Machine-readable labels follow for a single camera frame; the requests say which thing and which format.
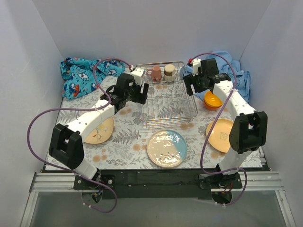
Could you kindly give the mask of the pink mug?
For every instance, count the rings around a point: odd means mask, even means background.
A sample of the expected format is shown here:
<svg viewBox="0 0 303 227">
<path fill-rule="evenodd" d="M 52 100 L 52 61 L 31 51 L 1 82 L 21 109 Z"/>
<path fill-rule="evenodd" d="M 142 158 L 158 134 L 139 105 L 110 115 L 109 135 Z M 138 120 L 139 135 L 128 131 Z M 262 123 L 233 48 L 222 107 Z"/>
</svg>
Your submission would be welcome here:
<svg viewBox="0 0 303 227">
<path fill-rule="evenodd" d="M 146 71 L 146 74 L 151 77 L 153 82 L 160 82 L 162 79 L 160 66 L 153 66 L 153 68 Z"/>
</svg>

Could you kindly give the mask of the yellow bowl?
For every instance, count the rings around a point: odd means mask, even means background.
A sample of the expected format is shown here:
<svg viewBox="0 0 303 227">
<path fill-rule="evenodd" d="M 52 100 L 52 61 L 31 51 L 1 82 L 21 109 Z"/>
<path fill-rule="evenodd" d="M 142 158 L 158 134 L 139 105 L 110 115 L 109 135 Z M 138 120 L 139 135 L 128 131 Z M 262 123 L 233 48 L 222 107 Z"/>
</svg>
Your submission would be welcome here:
<svg viewBox="0 0 303 227">
<path fill-rule="evenodd" d="M 204 96 L 205 103 L 212 107 L 212 108 L 218 108 L 223 105 L 222 101 L 214 95 L 211 91 L 207 91 Z"/>
</svg>

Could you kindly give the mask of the steel tumbler cup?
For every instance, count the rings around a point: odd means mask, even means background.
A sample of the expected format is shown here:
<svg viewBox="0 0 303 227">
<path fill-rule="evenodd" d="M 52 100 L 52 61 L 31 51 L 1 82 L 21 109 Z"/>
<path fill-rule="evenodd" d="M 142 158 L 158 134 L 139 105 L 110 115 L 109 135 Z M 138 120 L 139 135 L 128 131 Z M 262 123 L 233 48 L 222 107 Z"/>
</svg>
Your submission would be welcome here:
<svg viewBox="0 0 303 227">
<path fill-rule="evenodd" d="M 173 64 L 167 64 L 164 67 L 164 80 L 166 82 L 174 82 L 176 78 L 176 69 Z"/>
</svg>

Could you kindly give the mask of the wire dish rack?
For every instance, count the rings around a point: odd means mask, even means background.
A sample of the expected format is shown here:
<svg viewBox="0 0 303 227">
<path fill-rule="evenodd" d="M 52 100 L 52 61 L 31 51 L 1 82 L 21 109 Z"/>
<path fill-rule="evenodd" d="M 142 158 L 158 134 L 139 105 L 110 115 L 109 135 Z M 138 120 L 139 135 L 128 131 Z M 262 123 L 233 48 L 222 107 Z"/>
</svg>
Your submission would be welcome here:
<svg viewBox="0 0 303 227">
<path fill-rule="evenodd" d="M 164 78 L 164 68 L 172 64 L 175 67 L 175 79 L 168 82 Z M 161 128 L 189 123 L 197 114 L 197 106 L 193 96 L 186 91 L 181 69 L 182 61 L 167 61 L 136 65 L 145 70 L 143 81 L 149 84 L 148 97 L 144 105 L 138 104 L 134 113 L 135 122 L 146 128 Z M 154 82 L 150 72 L 154 66 L 161 69 L 161 81 Z"/>
</svg>

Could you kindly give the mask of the red orange bowl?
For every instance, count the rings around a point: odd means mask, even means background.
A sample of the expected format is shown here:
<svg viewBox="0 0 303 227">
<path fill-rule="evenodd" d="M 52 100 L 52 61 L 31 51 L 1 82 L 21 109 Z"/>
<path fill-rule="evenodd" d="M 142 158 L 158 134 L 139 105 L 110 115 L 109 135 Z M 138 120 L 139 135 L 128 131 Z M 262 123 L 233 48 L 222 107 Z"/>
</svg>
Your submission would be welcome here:
<svg viewBox="0 0 303 227">
<path fill-rule="evenodd" d="M 221 105 L 221 106 L 217 106 L 217 107 L 212 107 L 212 106 L 209 106 L 209 105 L 206 103 L 205 100 L 203 100 L 203 102 L 204 102 L 204 106 L 206 107 L 206 109 L 208 109 L 208 110 L 210 110 L 210 111 L 215 111 L 215 110 L 218 110 L 218 109 L 220 109 L 220 108 L 222 107 L 222 105 Z"/>
</svg>

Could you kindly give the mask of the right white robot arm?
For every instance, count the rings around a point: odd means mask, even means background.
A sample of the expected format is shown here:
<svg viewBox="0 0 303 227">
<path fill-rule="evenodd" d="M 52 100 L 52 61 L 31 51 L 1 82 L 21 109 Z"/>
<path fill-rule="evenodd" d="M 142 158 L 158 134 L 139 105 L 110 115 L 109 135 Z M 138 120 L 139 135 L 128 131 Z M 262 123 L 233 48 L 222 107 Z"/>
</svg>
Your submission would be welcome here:
<svg viewBox="0 0 303 227">
<path fill-rule="evenodd" d="M 229 134 L 230 148 L 224 159 L 217 164 L 214 182 L 220 188 L 227 187 L 231 175 L 236 174 L 243 161 L 253 151 L 263 146 L 267 135 L 267 114 L 251 107 L 236 90 L 236 80 L 226 73 L 219 73 L 215 59 L 190 59 L 192 73 L 183 77 L 187 94 L 210 90 L 223 103 L 233 119 Z"/>
</svg>

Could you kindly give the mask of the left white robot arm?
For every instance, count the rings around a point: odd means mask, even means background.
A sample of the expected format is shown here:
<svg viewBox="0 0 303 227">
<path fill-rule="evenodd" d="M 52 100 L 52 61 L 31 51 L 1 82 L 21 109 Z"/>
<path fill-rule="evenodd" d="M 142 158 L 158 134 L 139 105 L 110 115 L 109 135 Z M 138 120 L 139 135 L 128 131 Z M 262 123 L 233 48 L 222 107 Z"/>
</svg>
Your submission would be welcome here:
<svg viewBox="0 0 303 227">
<path fill-rule="evenodd" d="M 123 109 L 128 101 L 146 103 L 149 84 L 143 82 L 144 75 L 141 68 L 122 73 L 89 112 L 67 125 L 57 124 L 53 129 L 49 155 L 84 176 L 84 183 L 90 189 L 98 188 L 101 178 L 97 175 L 98 169 L 85 158 L 83 141 L 101 123 Z"/>
</svg>

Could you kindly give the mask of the light blue shirt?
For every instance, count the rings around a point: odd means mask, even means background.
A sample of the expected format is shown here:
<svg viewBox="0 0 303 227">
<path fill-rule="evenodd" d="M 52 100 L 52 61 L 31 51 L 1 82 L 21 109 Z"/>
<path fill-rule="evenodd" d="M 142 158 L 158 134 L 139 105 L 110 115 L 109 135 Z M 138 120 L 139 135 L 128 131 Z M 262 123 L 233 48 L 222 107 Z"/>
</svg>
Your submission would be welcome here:
<svg viewBox="0 0 303 227">
<path fill-rule="evenodd" d="M 224 57 L 234 69 L 236 76 L 237 76 L 237 85 L 236 89 L 238 90 L 239 94 L 243 97 L 243 99 L 248 103 L 250 101 L 250 84 L 251 84 L 251 76 L 249 71 L 244 71 L 241 68 L 240 62 L 235 60 L 227 51 L 216 51 L 213 52 Z M 204 60 L 214 58 L 217 63 L 217 67 L 219 73 L 227 73 L 234 83 L 234 75 L 230 68 L 230 66 L 223 60 L 221 57 L 216 55 L 206 55 Z"/>
</svg>

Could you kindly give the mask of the beige bird pattern plate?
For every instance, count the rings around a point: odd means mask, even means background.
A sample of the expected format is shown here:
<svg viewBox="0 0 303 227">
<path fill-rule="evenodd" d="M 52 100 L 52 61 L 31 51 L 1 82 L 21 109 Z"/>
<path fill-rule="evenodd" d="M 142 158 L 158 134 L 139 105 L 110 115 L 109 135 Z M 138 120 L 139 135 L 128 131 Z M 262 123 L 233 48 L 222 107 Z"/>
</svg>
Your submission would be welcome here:
<svg viewBox="0 0 303 227">
<path fill-rule="evenodd" d="M 114 119 L 108 118 L 95 128 L 89 136 L 84 140 L 88 144 L 101 144 L 106 142 L 112 135 L 114 130 Z"/>
</svg>

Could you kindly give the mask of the blue shark pattern cloth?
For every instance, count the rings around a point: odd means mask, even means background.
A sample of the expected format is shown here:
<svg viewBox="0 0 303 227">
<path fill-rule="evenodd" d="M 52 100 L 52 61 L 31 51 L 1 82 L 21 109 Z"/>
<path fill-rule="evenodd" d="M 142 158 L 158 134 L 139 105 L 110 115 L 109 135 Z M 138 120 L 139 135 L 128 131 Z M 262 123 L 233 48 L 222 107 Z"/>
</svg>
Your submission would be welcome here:
<svg viewBox="0 0 303 227">
<path fill-rule="evenodd" d="M 121 61 L 107 60 L 98 64 L 95 71 L 98 83 L 93 76 L 93 68 L 97 60 L 83 58 L 66 58 L 60 63 L 62 79 L 65 81 L 62 96 L 72 100 L 80 98 L 98 89 L 107 76 L 118 77 L 125 71 Z"/>
</svg>

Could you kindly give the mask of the plain orange plate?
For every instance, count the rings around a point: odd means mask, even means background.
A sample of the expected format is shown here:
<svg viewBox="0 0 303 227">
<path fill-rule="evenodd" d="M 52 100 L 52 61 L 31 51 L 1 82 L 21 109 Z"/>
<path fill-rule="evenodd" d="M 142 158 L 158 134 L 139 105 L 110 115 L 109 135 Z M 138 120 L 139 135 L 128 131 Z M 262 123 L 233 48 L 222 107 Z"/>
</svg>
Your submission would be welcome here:
<svg viewBox="0 0 303 227">
<path fill-rule="evenodd" d="M 227 153 L 230 149 L 229 134 L 233 122 L 228 119 L 218 119 L 208 139 L 210 145 L 222 152 Z"/>
</svg>

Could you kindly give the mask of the floral table mat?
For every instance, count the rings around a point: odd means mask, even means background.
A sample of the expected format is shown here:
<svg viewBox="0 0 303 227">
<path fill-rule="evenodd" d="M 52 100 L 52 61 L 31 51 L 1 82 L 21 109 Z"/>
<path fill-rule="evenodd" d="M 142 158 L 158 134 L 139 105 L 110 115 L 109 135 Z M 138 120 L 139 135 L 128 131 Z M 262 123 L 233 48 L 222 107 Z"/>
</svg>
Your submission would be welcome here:
<svg viewBox="0 0 303 227">
<path fill-rule="evenodd" d="M 146 128 L 135 122 L 134 113 L 138 111 L 138 104 L 128 102 L 126 106 L 114 116 L 114 130 L 111 137 L 101 144 L 84 143 L 87 159 L 100 169 L 152 169 L 155 164 L 148 158 L 147 142 L 150 137 L 161 130 L 178 132 L 187 143 L 187 156 L 180 164 L 181 168 L 213 168 L 225 154 L 205 143 L 206 128 L 217 115 L 222 119 L 229 119 L 227 110 L 222 113 L 210 111 L 204 103 L 193 96 L 198 114 L 189 123 L 177 126 Z"/>
</svg>

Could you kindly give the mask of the beige and blue plate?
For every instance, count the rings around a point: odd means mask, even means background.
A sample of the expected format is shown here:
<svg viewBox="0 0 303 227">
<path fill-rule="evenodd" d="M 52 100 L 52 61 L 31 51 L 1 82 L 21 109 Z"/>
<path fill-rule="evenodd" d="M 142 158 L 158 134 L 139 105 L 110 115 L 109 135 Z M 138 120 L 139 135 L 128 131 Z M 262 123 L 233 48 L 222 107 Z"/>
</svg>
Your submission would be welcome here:
<svg viewBox="0 0 303 227">
<path fill-rule="evenodd" d="M 176 131 L 155 132 L 147 142 L 148 158 L 162 168 L 179 166 L 187 156 L 187 143 Z"/>
</svg>

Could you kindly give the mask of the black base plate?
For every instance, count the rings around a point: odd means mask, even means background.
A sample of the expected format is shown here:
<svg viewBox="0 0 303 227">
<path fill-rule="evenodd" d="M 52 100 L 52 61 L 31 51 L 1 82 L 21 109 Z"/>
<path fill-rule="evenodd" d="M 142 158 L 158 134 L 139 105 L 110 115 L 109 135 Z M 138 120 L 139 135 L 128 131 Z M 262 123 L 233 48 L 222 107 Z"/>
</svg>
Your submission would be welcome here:
<svg viewBox="0 0 303 227">
<path fill-rule="evenodd" d="M 118 198 L 198 198 L 211 199 L 211 190 L 228 185 L 229 177 L 218 182 L 216 175 L 201 169 L 102 170 L 101 183 Z"/>
</svg>

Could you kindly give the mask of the aluminium frame rail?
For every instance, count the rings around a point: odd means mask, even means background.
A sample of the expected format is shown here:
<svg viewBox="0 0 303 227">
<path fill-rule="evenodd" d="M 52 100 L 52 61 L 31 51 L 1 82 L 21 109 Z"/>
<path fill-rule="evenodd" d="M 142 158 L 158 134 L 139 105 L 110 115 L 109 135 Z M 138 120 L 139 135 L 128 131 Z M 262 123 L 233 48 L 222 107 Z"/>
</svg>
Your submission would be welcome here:
<svg viewBox="0 0 303 227">
<path fill-rule="evenodd" d="M 76 175 L 71 173 L 35 173 L 20 225 L 22 227 L 30 226 L 40 192 L 73 192 L 75 177 Z M 247 177 L 246 191 L 274 191 L 286 226 L 294 227 L 295 221 L 290 211 L 279 173 L 277 171 L 256 171 L 248 172 Z"/>
</svg>

